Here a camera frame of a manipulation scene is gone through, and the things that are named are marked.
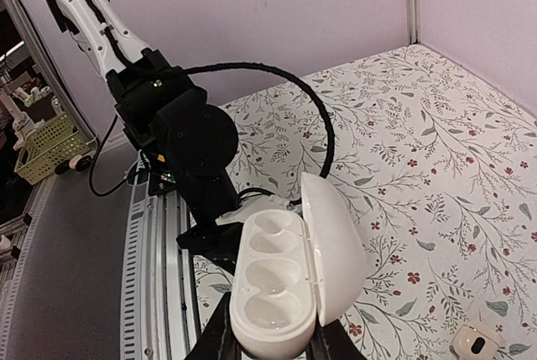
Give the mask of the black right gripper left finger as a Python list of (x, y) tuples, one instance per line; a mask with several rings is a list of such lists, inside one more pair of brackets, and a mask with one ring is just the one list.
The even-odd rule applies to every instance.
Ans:
[(230, 317), (230, 295), (223, 295), (190, 352), (191, 360), (236, 360), (242, 350), (234, 336)]

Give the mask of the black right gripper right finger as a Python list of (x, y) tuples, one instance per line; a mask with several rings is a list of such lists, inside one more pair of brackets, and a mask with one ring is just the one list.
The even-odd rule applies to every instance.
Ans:
[(339, 320), (321, 326), (316, 321), (313, 337), (308, 344), (309, 360), (363, 360)]

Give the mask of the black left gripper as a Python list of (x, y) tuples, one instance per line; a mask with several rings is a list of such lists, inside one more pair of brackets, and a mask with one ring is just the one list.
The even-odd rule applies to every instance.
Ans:
[(158, 51), (144, 51), (133, 63), (117, 55), (124, 70), (110, 70), (107, 84), (116, 109), (132, 137), (155, 154), (173, 175), (176, 190), (196, 224), (176, 241), (182, 250), (201, 255), (233, 274), (242, 222), (218, 225), (238, 209), (238, 194), (227, 166), (238, 147), (231, 117), (207, 101), (207, 92)]

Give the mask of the white earbud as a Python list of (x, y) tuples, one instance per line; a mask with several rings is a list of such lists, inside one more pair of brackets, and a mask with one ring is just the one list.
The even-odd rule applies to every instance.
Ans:
[(362, 292), (366, 255), (335, 186), (301, 176), (301, 213), (259, 211), (242, 227), (230, 300), (232, 330), (257, 359), (293, 359), (316, 321), (340, 320)]

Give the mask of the cream earbud case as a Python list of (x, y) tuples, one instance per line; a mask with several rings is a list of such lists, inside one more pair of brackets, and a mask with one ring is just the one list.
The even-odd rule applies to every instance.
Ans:
[(451, 339), (451, 352), (458, 359), (493, 359), (503, 339), (492, 327), (480, 321), (462, 324)]

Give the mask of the yellow perforated basket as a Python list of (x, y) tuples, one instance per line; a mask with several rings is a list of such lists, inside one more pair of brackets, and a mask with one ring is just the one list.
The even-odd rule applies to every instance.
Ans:
[(35, 185), (52, 175), (58, 164), (88, 153), (91, 150), (89, 143), (71, 118), (62, 113), (27, 137), (19, 151), (14, 172)]

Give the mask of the floral patterned mat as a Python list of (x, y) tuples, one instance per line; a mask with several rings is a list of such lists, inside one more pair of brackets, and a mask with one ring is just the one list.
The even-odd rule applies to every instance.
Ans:
[(452, 359), (468, 321), (501, 336), (496, 358), (535, 358), (535, 115), (422, 45), (305, 80), (367, 255), (341, 317), (363, 359)]

